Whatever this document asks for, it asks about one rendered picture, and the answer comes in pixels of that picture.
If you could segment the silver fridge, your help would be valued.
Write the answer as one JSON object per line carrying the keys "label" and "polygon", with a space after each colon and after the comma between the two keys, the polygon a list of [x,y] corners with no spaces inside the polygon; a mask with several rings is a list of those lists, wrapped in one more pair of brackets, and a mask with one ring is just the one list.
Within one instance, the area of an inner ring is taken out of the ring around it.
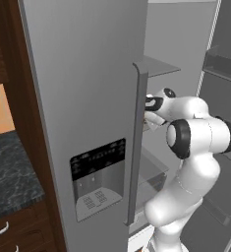
{"label": "silver fridge", "polygon": [[[147,6],[144,54],[163,61],[181,71],[153,77],[147,93],[156,94],[160,88],[170,88],[179,95],[198,96],[202,85],[202,64],[209,49],[217,4],[221,0],[149,0]],[[159,169],[167,176],[165,189],[175,177],[182,162],[171,154],[165,140],[167,126],[143,133],[143,151],[146,165],[154,164],[153,182],[160,181]],[[128,252],[142,252],[150,241],[154,229],[138,210],[137,224],[141,223],[129,238]]]}

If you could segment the grey open fridge door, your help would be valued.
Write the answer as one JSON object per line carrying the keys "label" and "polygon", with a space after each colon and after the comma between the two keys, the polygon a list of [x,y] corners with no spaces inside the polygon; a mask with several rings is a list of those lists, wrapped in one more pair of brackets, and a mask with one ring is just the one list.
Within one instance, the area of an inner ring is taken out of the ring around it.
{"label": "grey open fridge door", "polygon": [[[231,0],[221,0],[210,48],[218,46],[218,54],[231,58]],[[209,111],[231,122],[231,82],[203,72],[200,97]],[[221,173],[206,196],[231,200],[231,153],[215,157]],[[201,205],[186,224],[182,241],[190,252],[231,252],[231,227],[220,224]]]}

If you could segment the dark wood drawer front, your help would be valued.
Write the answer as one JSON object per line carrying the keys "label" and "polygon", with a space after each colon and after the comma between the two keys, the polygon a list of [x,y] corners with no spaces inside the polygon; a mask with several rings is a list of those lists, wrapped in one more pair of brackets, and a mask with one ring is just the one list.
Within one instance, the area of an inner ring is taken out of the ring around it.
{"label": "dark wood drawer front", "polygon": [[16,211],[0,219],[0,230],[9,225],[8,229],[0,234],[0,245],[26,231],[40,230],[51,233],[50,222],[44,201],[30,207]]}
{"label": "dark wood drawer front", "polygon": [[0,252],[15,252],[16,245],[19,246],[19,252],[57,252],[54,241],[38,230],[24,233],[3,243],[0,245]]}

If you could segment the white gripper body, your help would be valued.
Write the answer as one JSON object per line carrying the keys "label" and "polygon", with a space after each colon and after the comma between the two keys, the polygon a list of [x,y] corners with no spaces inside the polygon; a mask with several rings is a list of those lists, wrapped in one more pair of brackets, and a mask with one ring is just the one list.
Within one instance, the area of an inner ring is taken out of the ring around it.
{"label": "white gripper body", "polygon": [[166,122],[165,119],[151,111],[146,111],[144,113],[144,120],[150,126],[161,126]]}

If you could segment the tall dark wood panel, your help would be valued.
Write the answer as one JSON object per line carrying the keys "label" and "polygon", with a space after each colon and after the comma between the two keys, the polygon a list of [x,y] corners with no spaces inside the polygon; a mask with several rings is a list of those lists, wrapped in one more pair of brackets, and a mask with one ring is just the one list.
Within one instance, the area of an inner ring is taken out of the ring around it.
{"label": "tall dark wood panel", "polygon": [[67,252],[29,63],[21,7],[18,0],[1,0],[0,6],[5,11],[6,17],[5,32],[8,35],[9,45],[6,63],[9,77],[16,87],[16,100],[21,101],[18,105],[18,108],[22,110],[21,129],[25,131],[29,158],[45,192],[46,207],[57,250]]}

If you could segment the silver fridge door with dispenser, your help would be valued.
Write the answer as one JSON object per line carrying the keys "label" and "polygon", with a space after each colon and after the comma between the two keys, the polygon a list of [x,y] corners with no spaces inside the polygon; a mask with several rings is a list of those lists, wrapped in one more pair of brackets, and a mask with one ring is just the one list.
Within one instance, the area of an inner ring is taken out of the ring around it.
{"label": "silver fridge door with dispenser", "polygon": [[127,252],[147,0],[19,0],[67,252]]}

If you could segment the glass fridge shelf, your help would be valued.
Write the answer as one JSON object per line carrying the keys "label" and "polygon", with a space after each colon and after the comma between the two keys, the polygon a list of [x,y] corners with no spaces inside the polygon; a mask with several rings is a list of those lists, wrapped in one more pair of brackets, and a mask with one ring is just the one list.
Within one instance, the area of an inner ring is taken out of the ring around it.
{"label": "glass fridge shelf", "polygon": [[148,76],[150,78],[180,71],[180,68],[176,66],[170,65],[168,63],[159,61],[148,56],[144,57],[144,63],[147,67]]}

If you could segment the grey fridge door bin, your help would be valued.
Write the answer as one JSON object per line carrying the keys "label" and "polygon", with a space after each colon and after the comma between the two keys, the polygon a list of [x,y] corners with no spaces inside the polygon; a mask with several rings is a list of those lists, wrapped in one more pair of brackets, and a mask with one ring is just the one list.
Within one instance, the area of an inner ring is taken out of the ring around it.
{"label": "grey fridge door bin", "polygon": [[231,200],[205,196],[202,205],[220,224],[231,227]]}
{"label": "grey fridge door bin", "polygon": [[202,70],[210,75],[231,82],[231,58],[218,54],[218,46],[205,53]]}

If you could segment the clear fridge drawer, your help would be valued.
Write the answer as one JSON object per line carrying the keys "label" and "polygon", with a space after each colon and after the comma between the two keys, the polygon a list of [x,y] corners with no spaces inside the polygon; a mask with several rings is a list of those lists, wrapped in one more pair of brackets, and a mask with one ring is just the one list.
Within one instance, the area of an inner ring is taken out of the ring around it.
{"label": "clear fridge drawer", "polygon": [[136,158],[137,189],[135,212],[139,212],[144,204],[154,197],[164,186],[168,167],[146,148]]}

